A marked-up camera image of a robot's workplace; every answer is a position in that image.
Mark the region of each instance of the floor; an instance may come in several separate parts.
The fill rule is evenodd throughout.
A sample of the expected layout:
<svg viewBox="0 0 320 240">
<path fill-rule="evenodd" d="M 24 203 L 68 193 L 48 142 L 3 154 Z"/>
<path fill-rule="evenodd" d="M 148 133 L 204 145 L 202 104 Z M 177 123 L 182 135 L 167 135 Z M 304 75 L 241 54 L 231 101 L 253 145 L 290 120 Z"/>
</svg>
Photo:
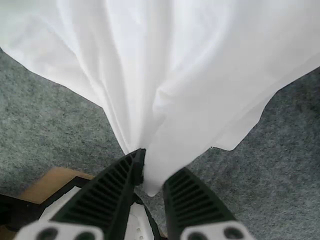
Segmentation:
<svg viewBox="0 0 320 240">
<path fill-rule="evenodd" d="M 100 107 L 0 50 L 0 193 L 17 196 L 52 167 L 95 175 L 122 155 Z M 257 239 L 319 239 L 320 68 L 280 90 L 235 150 L 188 168 Z M 137 193 L 166 232 L 162 194 Z"/>
</svg>

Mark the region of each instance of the gray carpet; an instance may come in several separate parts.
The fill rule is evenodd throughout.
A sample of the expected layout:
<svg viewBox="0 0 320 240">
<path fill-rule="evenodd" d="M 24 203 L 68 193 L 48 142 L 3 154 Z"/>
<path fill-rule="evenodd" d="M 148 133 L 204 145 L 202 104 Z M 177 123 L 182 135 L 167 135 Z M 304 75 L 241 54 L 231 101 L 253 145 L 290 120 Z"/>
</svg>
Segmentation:
<svg viewBox="0 0 320 240">
<path fill-rule="evenodd" d="M 320 237 L 320 68 L 280 90 L 234 151 L 188 167 L 260 240 Z M 0 50 L 0 193 L 52 167 L 97 174 L 123 155 L 103 110 Z M 137 193 L 165 231 L 161 193 Z"/>
</svg>

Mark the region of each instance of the wooden board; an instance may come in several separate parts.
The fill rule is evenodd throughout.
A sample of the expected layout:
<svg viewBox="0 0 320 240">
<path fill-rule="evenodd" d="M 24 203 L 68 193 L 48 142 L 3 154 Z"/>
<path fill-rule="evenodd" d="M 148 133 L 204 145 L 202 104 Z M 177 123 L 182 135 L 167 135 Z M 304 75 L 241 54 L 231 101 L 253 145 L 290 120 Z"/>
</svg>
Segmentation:
<svg viewBox="0 0 320 240">
<path fill-rule="evenodd" d="M 80 171 L 63 167 L 55 167 L 25 190 L 19 196 L 19 199 L 35 204 L 41 204 L 74 177 L 81 177 L 90 180 L 94 178 L 94 176 Z M 4 226 L 0 226 L 0 240 L 12 240 L 15 234 L 15 232 L 7 230 Z"/>
</svg>

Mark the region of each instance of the mounting hole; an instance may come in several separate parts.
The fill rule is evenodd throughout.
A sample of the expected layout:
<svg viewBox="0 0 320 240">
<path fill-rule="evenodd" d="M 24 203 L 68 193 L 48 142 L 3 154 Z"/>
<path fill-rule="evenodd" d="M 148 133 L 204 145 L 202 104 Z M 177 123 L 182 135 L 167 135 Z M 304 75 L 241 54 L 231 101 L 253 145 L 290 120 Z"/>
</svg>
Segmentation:
<svg viewBox="0 0 320 240">
<path fill-rule="evenodd" d="M 192 232 L 188 236 L 188 240 L 208 240 L 201 232 Z"/>
<path fill-rule="evenodd" d="M 56 236 L 58 235 L 58 230 L 49 227 L 44 230 L 42 230 L 36 237 L 36 240 L 54 240 L 56 239 Z"/>
<path fill-rule="evenodd" d="M 244 234 L 237 228 L 231 226 L 224 230 L 224 235 L 227 239 L 243 239 Z"/>
<path fill-rule="evenodd" d="M 91 232 L 83 232 L 80 233 L 74 240 L 95 240 L 95 235 L 93 235 Z"/>
</svg>

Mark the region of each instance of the white plastic part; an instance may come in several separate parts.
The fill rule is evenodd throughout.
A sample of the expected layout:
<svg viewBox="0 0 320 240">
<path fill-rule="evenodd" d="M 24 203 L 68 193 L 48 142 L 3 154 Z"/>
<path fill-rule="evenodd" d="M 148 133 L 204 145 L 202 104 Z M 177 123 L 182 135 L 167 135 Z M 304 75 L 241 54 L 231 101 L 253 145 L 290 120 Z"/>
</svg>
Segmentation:
<svg viewBox="0 0 320 240">
<path fill-rule="evenodd" d="M 143 205 L 134 203 L 126 225 L 124 240 L 154 240 L 155 236 Z"/>
<path fill-rule="evenodd" d="M 75 225 L 69 223 L 57 223 L 51 221 L 37 221 L 23 227 L 14 240 L 38 240 L 38 236 L 48 229 L 57 230 L 55 238 L 44 238 L 54 240 L 76 240 L 80 234 L 91 233 L 94 240 L 103 240 L 103 232 L 95 226 Z"/>
<path fill-rule="evenodd" d="M 187 227 L 183 230 L 180 240 L 193 240 L 192 234 L 201 234 L 205 238 L 197 240 L 255 240 L 248 229 L 238 221 L 224 221 L 211 224 Z"/>
<path fill-rule="evenodd" d="M 40 221 L 49 221 L 81 188 L 74 186 L 70 191 L 54 201 L 42 213 Z"/>
<path fill-rule="evenodd" d="M 2 0 L 0 47 L 101 106 L 144 187 L 232 150 L 270 98 L 320 65 L 318 0 Z"/>
</svg>

